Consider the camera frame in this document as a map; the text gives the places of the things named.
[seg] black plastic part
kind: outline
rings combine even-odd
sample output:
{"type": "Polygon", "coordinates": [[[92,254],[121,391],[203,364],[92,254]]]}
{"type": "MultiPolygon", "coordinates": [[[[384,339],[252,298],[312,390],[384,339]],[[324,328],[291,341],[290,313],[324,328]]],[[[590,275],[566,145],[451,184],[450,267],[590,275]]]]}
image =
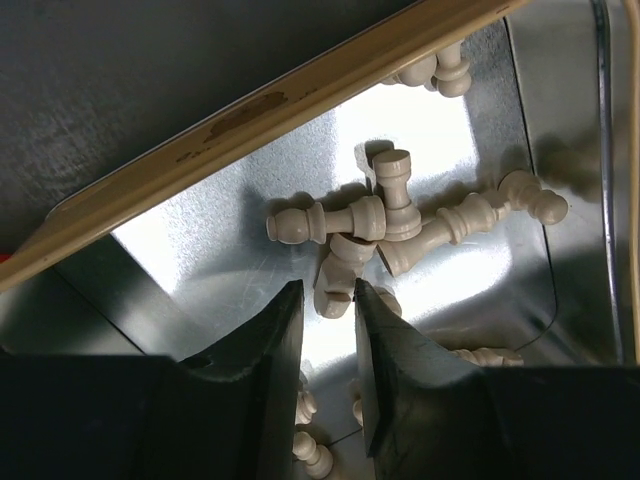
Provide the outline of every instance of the black plastic part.
{"type": "Polygon", "coordinates": [[[379,480],[508,477],[478,367],[421,335],[362,280],[356,338],[365,442],[379,480]]]}
{"type": "Polygon", "coordinates": [[[640,370],[479,368],[356,283],[364,432],[378,480],[640,478],[640,370]]]}
{"type": "Polygon", "coordinates": [[[1,359],[2,478],[289,478],[302,316],[297,281],[183,365],[1,359]]]}

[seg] white chess piece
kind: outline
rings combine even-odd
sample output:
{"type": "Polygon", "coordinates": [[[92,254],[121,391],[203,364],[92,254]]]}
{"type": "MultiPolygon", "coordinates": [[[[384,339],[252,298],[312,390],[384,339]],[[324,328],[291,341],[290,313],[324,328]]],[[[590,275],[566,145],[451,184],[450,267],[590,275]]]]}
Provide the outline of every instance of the white chess piece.
{"type": "Polygon", "coordinates": [[[438,209],[435,220],[425,224],[418,236],[403,242],[379,242],[378,251],[389,273],[397,277],[440,245],[457,245],[472,233],[489,232],[510,210],[509,201],[495,190],[470,193],[457,207],[438,209]]]}
{"type": "Polygon", "coordinates": [[[313,240],[325,243],[327,234],[344,232],[364,240],[380,240],[386,230],[384,205],[375,195],[362,197],[347,208],[325,212],[316,202],[308,210],[289,208],[267,218],[267,235],[271,241],[289,245],[313,240]]]}
{"type": "Polygon", "coordinates": [[[438,57],[438,66],[435,71],[436,86],[443,97],[459,97],[467,93],[471,87],[469,60],[460,55],[460,45],[463,40],[436,53],[438,57]]]}
{"type": "Polygon", "coordinates": [[[451,353],[480,367],[516,367],[524,365],[522,357],[504,348],[479,348],[477,350],[454,350],[451,353]]]}
{"type": "Polygon", "coordinates": [[[311,478],[326,478],[333,468],[333,455],[324,445],[318,445],[307,432],[293,436],[293,454],[304,462],[304,470],[311,478]]]}
{"type": "Polygon", "coordinates": [[[296,403],[296,425],[311,423],[314,413],[318,411],[316,399],[307,390],[298,392],[296,403]]]}
{"type": "Polygon", "coordinates": [[[438,61],[435,55],[429,55],[403,68],[395,75],[382,81],[385,85],[403,84],[408,87],[420,87],[431,83],[438,61]]]}
{"type": "Polygon", "coordinates": [[[373,157],[376,183],[384,191],[387,232],[384,239],[399,242],[415,237],[422,229],[420,212],[407,192],[411,156],[406,150],[386,150],[373,157]]]}
{"type": "Polygon", "coordinates": [[[313,293],[318,314],[326,318],[340,318],[353,299],[356,278],[362,275],[371,260],[375,243],[336,233],[329,243],[331,253],[322,262],[313,293]]]}
{"type": "Polygon", "coordinates": [[[524,170],[508,174],[498,190],[509,198],[513,210],[527,210],[543,225],[555,225],[569,212],[567,201],[551,190],[543,190],[540,180],[524,170]]]}
{"type": "Polygon", "coordinates": [[[364,419],[362,417],[362,399],[359,398],[355,402],[353,402],[353,408],[351,410],[353,412],[353,416],[358,422],[358,425],[361,427],[364,425],[364,419]]]}

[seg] wooden stick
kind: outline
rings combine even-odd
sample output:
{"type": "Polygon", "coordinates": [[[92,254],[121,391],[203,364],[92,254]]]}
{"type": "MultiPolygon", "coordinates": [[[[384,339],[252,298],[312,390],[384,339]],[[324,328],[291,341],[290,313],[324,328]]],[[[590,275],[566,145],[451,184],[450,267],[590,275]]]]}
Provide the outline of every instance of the wooden stick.
{"type": "Polygon", "coordinates": [[[527,2],[425,0],[257,90],[60,204],[0,265],[0,292],[527,2]]]}
{"type": "Polygon", "coordinates": [[[631,25],[631,112],[629,128],[629,255],[631,304],[635,332],[636,362],[640,364],[640,1],[625,0],[631,25]]]}

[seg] pile of chess pieces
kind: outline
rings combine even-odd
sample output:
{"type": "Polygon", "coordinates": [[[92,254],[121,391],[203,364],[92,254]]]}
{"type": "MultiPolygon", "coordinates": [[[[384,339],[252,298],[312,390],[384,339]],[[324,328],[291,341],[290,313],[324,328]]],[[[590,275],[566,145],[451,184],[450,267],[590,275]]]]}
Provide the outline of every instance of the pile of chess pieces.
{"type": "MultiPolygon", "coordinates": [[[[543,225],[554,225],[569,209],[563,197],[543,190],[536,176],[516,170],[497,189],[470,193],[460,205],[440,208],[434,218],[423,219],[407,191],[409,152],[386,150],[372,163],[380,196],[362,197],[337,212],[325,212],[316,202],[308,210],[290,208],[267,219],[272,241],[329,241],[330,253],[320,266],[313,299],[318,314],[326,318],[344,315],[353,300],[356,278],[376,249],[389,273],[397,277],[445,243],[458,245],[469,235],[491,231],[511,211],[526,210],[543,225]]],[[[378,293],[385,302],[395,301],[382,289],[378,293]]]]}

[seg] chess pawn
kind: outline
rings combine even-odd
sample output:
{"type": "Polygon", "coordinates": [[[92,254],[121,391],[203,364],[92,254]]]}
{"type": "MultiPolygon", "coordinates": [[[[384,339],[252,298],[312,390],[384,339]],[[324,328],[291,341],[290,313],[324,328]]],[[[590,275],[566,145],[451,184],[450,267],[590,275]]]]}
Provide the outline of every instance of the chess pawn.
{"type": "Polygon", "coordinates": [[[411,156],[406,150],[386,150],[373,157],[376,183],[384,191],[386,234],[388,242],[399,242],[415,237],[422,224],[420,212],[407,192],[411,177],[411,156]]]}
{"type": "Polygon", "coordinates": [[[439,208],[418,236],[403,242],[379,242],[378,251],[389,273],[397,277],[440,245],[457,245],[472,233],[491,231],[510,210],[509,201],[495,190],[470,193],[457,207],[439,208]]]}
{"type": "Polygon", "coordinates": [[[498,190],[509,198],[513,210],[527,210],[543,225],[555,225],[569,211],[563,197],[543,190],[538,177],[524,170],[515,170],[504,177],[498,190]]]}
{"type": "Polygon", "coordinates": [[[347,208],[325,212],[316,202],[308,210],[288,208],[267,218],[269,240],[296,245],[313,240],[325,243],[327,234],[344,232],[364,240],[381,240],[386,230],[384,205],[375,195],[362,197],[347,208]]]}
{"type": "Polygon", "coordinates": [[[431,81],[438,61],[435,55],[429,55],[402,69],[396,78],[399,83],[408,87],[420,87],[431,81]]]}
{"type": "Polygon", "coordinates": [[[353,299],[356,278],[362,275],[371,260],[375,243],[336,233],[329,243],[331,252],[322,262],[313,293],[313,303],[319,315],[340,318],[353,299]]]}
{"type": "Polygon", "coordinates": [[[361,427],[364,426],[364,419],[362,417],[362,399],[361,398],[353,402],[353,408],[351,409],[351,411],[353,412],[353,416],[355,417],[356,422],[358,422],[358,425],[360,425],[361,427]]]}
{"type": "Polygon", "coordinates": [[[326,478],[333,468],[333,455],[324,445],[318,445],[307,432],[293,436],[293,454],[304,462],[304,470],[314,479],[326,478]]]}
{"type": "Polygon", "coordinates": [[[459,97],[467,93],[471,87],[469,60],[460,56],[460,45],[463,40],[449,45],[436,53],[438,66],[435,77],[438,91],[443,97],[459,97]]]}
{"type": "Polygon", "coordinates": [[[522,357],[504,348],[479,348],[474,351],[454,350],[454,355],[479,367],[519,367],[524,365],[522,357]]]}
{"type": "Polygon", "coordinates": [[[296,425],[306,425],[311,423],[313,414],[318,411],[316,399],[306,390],[298,392],[296,403],[296,425]]]}

